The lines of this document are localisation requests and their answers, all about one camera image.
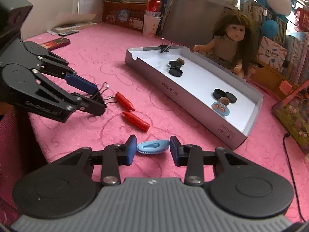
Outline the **black round cap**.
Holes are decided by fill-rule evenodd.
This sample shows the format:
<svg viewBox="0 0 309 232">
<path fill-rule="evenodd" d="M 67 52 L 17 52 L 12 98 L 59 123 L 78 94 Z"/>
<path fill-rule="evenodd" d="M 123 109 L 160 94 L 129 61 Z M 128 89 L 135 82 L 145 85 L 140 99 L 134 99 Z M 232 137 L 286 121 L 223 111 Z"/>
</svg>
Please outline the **black round cap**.
<svg viewBox="0 0 309 232">
<path fill-rule="evenodd" d="M 221 97 L 227 97 L 226 92 L 222 91 L 221 89 L 215 89 L 213 91 L 213 97 L 216 100 L 219 100 Z"/>
</svg>

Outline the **pink towel mat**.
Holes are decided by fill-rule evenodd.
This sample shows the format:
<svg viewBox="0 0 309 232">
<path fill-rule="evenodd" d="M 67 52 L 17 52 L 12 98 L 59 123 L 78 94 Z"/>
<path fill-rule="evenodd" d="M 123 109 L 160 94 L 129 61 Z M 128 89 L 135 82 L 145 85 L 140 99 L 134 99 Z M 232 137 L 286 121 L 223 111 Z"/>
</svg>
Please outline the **pink towel mat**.
<svg viewBox="0 0 309 232">
<path fill-rule="evenodd" d="M 75 112 L 67 122 L 59 123 L 37 115 L 28 115 L 30 127 L 18 120 L 17 112 L 8 112 L 1 121 L 1 222 L 16 218 L 12 188 L 29 170 L 52 162 L 84 147 L 102 150 L 106 145 L 124 142 L 131 134 L 138 142 L 169 139 L 175 135 L 181 143 L 192 143 L 213 150 L 222 142 L 175 102 L 152 86 L 125 64 L 127 49 L 158 46 L 161 40 L 109 24 L 100 24 L 70 36 L 71 43 L 55 51 L 68 60 L 71 68 L 87 80 L 107 82 L 107 96 L 119 92 L 134 106 L 135 115 L 150 124 L 142 132 L 123 119 L 123 109 L 109 104 L 104 115 Z M 296 182 L 298 199 L 292 202 L 287 217 L 298 222 L 308 219 L 308 162 L 292 137 L 272 115 L 275 100 L 263 96 L 257 121 L 237 153 Z"/>
</svg>

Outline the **white paper cup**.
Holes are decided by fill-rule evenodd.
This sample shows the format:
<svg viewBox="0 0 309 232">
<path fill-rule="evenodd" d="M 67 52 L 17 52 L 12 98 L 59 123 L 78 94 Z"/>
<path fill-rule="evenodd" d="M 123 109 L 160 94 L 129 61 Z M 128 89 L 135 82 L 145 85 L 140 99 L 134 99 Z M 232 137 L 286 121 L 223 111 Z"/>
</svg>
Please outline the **white paper cup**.
<svg viewBox="0 0 309 232">
<path fill-rule="evenodd" d="M 146 37 L 155 37 L 160 21 L 160 17 L 144 15 L 143 35 Z"/>
</svg>

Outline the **small black round lid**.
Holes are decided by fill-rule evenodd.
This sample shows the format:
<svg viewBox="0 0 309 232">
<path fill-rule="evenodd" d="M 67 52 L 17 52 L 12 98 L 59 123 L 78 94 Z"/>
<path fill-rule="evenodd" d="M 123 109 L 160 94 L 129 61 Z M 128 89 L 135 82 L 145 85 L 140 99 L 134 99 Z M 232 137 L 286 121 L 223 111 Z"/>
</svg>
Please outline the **small black round lid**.
<svg viewBox="0 0 309 232">
<path fill-rule="evenodd" d="M 181 62 L 177 62 L 177 61 L 169 61 L 169 69 L 181 69 L 182 64 Z"/>
</svg>

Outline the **grey cardboard tray box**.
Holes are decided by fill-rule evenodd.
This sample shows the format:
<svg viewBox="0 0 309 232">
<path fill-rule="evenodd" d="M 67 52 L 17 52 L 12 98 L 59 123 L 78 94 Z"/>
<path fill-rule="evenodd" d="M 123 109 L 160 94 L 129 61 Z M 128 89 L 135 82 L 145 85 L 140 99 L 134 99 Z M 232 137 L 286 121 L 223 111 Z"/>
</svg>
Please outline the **grey cardboard tray box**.
<svg viewBox="0 0 309 232">
<path fill-rule="evenodd" d="M 185 61 L 181 77 L 172 76 L 169 70 L 158 69 L 159 61 L 176 61 L 178 58 Z M 248 138 L 261 109 L 263 94 L 244 79 L 205 56 L 190 52 L 185 46 L 173 46 L 166 53 L 161 53 L 159 46 L 127 49 L 125 62 L 230 149 L 237 149 Z M 215 89 L 237 97 L 236 103 L 228 105 L 230 114 L 226 117 L 212 109 L 216 102 Z"/>
</svg>

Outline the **large black binder clip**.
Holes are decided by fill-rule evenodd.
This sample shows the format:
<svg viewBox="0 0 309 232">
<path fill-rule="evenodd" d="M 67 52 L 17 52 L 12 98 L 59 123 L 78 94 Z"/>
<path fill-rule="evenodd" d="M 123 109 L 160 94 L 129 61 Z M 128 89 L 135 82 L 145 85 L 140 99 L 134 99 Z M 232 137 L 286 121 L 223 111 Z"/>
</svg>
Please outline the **large black binder clip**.
<svg viewBox="0 0 309 232">
<path fill-rule="evenodd" d="M 106 91 L 110 89 L 110 86 L 107 82 L 104 82 L 99 89 L 95 91 L 93 95 L 90 96 L 90 99 L 96 101 L 100 104 L 116 104 L 117 99 L 115 96 L 110 95 L 107 96 L 105 94 Z"/>
</svg>

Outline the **red makeup palette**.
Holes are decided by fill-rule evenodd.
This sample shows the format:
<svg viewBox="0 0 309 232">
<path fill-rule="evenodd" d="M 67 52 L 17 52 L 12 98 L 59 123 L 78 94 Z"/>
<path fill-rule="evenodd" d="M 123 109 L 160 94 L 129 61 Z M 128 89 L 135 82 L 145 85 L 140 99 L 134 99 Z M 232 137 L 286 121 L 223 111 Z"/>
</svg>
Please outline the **red makeup palette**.
<svg viewBox="0 0 309 232">
<path fill-rule="evenodd" d="M 65 47 L 65 46 L 69 45 L 70 43 L 71 43 L 70 39 L 67 39 L 65 37 L 60 37 L 60 38 L 57 38 L 55 40 L 51 40 L 51 41 L 48 41 L 46 43 L 42 43 L 41 46 L 44 47 L 45 49 L 49 50 L 49 51 L 52 51 L 52 50 L 55 50 L 55 49 Z"/>
</svg>

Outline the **clear plastic round piece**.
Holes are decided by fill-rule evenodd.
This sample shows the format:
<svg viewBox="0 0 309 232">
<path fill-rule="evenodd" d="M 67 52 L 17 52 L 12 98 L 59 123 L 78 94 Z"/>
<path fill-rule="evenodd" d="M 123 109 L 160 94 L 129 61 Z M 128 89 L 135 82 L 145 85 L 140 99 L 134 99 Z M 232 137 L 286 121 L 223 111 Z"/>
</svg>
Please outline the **clear plastic round piece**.
<svg viewBox="0 0 309 232">
<path fill-rule="evenodd" d="M 169 64 L 169 62 L 166 62 L 166 61 L 159 61 L 159 63 L 158 63 L 158 69 L 159 69 L 159 70 L 168 70 L 168 69 L 170 69 L 170 64 Z"/>
</svg>

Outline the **blue hair clip with bears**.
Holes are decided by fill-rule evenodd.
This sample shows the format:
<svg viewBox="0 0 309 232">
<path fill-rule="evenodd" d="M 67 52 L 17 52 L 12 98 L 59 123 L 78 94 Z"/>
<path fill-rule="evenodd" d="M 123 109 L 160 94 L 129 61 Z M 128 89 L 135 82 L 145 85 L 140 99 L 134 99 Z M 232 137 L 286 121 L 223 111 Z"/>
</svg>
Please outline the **blue hair clip with bears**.
<svg viewBox="0 0 309 232">
<path fill-rule="evenodd" d="M 223 117 L 226 117 L 230 114 L 228 107 L 219 101 L 212 104 L 212 109 Z"/>
</svg>

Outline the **red plastic basket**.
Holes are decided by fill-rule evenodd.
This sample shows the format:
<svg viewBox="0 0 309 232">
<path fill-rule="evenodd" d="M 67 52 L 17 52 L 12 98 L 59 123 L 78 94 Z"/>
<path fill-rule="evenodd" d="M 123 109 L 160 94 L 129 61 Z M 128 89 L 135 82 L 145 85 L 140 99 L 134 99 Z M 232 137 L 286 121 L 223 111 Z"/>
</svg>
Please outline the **red plastic basket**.
<svg viewBox="0 0 309 232">
<path fill-rule="evenodd" d="M 308 32 L 309 31 L 308 10 L 297 8 L 294 12 L 294 15 L 295 15 L 294 29 L 297 32 Z"/>
<path fill-rule="evenodd" d="M 146 4 L 103 1 L 102 22 L 143 31 Z"/>
</svg>

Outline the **row of shelf books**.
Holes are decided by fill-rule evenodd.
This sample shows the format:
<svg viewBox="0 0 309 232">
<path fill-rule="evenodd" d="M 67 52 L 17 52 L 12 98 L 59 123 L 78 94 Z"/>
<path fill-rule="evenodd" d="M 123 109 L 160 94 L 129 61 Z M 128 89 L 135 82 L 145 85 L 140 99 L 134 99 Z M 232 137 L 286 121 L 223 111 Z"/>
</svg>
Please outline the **row of shelf books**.
<svg viewBox="0 0 309 232">
<path fill-rule="evenodd" d="M 251 21 L 258 49 L 261 38 L 265 36 L 287 50 L 279 73 L 295 85 L 303 83 L 308 78 L 308 32 L 288 32 L 288 23 L 255 0 L 239 0 L 239 10 Z M 256 61 L 271 68 L 257 56 Z"/>
</svg>

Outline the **colourful stationery box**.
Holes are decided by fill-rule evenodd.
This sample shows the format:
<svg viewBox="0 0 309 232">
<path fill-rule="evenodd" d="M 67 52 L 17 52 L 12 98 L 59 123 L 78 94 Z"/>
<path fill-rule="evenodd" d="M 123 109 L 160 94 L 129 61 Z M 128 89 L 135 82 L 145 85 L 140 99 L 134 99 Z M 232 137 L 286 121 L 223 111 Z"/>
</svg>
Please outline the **colourful stationery box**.
<svg viewBox="0 0 309 232">
<path fill-rule="evenodd" d="M 257 59 L 264 62 L 278 72 L 282 71 L 282 66 L 287 55 L 287 50 L 275 43 L 271 39 L 263 36 L 257 52 Z"/>
</svg>

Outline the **small brown hazelnut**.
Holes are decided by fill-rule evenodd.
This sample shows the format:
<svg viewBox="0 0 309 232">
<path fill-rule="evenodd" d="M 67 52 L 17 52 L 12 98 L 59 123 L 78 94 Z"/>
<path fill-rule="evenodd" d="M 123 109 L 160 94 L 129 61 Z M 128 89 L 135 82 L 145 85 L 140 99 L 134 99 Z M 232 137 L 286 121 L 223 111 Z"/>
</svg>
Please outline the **small brown hazelnut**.
<svg viewBox="0 0 309 232">
<path fill-rule="evenodd" d="M 181 64 L 182 66 L 185 64 L 185 61 L 184 61 L 183 59 L 181 59 L 181 58 L 178 58 L 178 59 L 177 59 L 177 62 L 178 62 L 179 64 Z"/>
</svg>

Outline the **light blue hair clip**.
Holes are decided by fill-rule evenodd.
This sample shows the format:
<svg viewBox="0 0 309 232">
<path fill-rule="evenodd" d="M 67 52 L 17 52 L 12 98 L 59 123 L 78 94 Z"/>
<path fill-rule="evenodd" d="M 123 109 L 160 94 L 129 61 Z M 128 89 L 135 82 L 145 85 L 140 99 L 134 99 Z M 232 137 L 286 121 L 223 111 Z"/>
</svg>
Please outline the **light blue hair clip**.
<svg viewBox="0 0 309 232">
<path fill-rule="evenodd" d="M 170 141 L 168 140 L 151 140 L 137 145 L 137 151 L 141 154 L 161 154 L 169 149 Z"/>
</svg>

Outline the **small black cap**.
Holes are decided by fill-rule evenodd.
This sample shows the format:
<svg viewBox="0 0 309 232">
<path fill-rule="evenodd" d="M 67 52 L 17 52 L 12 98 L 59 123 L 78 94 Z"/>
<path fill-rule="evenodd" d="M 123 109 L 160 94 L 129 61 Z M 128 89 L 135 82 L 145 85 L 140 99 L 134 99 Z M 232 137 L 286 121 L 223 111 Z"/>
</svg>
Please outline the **small black cap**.
<svg viewBox="0 0 309 232">
<path fill-rule="evenodd" d="M 181 77 L 183 74 L 183 71 L 178 68 L 170 68 L 169 73 L 174 77 Z"/>
</svg>

